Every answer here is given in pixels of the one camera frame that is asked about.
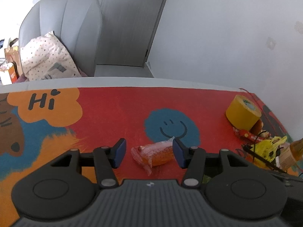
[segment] floor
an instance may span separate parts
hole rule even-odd
[[[115,65],[97,65],[95,77],[143,77],[153,78],[147,66],[115,66]]]

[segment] cartoon bear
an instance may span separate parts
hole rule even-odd
[[[24,135],[21,124],[15,114],[14,106],[7,103],[8,94],[0,94],[0,155],[8,154],[18,157],[24,149]]]

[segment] heart symbol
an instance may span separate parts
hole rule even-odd
[[[58,94],[60,94],[61,92],[60,91],[58,91],[58,90],[56,90],[56,89],[53,89],[52,91],[51,91],[51,95],[52,96],[56,96],[56,95],[58,95]]]

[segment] cardboard box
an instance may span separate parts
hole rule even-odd
[[[5,48],[4,55],[7,62],[14,64],[17,78],[19,78],[23,74],[19,46]]]
[[[0,65],[0,78],[3,85],[12,84],[17,81],[13,63],[4,63]]]

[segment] plastic wrapper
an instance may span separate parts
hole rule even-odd
[[[147,174],[151,175],[155,166],[163,165],[175,158],[172,151],[173,140],[174,137],[163,142],[133,147],[131,155],[146,170]]]

